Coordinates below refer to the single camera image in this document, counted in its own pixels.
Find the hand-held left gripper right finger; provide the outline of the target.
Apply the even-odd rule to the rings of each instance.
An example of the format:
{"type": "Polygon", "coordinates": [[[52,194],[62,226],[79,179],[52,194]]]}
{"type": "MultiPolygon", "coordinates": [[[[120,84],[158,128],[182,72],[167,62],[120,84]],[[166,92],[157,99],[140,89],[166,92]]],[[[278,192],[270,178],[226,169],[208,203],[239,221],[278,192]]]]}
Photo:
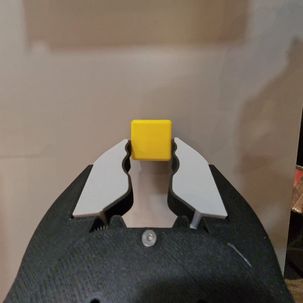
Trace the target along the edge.
{"type": "Polygon", "coordinates": [[[168,206],[176,216],[185,216],[193,229],[202,218],[228,216],[209,163],[180,138],[172,140],[168,206]]]}

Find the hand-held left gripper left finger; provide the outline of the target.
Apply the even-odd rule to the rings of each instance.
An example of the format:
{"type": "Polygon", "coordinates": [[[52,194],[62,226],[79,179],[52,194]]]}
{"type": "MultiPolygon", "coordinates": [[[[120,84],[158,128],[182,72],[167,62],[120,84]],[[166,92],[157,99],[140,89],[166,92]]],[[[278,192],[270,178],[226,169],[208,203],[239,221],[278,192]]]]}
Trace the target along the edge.
{"type": "Polygon", "coordinates": [[[131,141],[124,139],[102,154],[92,166],[73,211],[74,218],[100,217],[108,224],[133,205],[130,170],[131,141]]]}

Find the yellow magnetic cube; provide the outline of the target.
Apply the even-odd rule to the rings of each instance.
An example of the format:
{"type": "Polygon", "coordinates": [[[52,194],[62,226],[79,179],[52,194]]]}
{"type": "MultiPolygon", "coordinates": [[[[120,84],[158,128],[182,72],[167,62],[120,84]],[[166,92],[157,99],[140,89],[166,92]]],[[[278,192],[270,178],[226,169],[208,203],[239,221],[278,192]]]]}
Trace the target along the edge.
{"type": "Polygon", "coordinates": [[[131,157],[135,161],[170,161],[172,122],[170,120],[133,120],[131,157]]]}

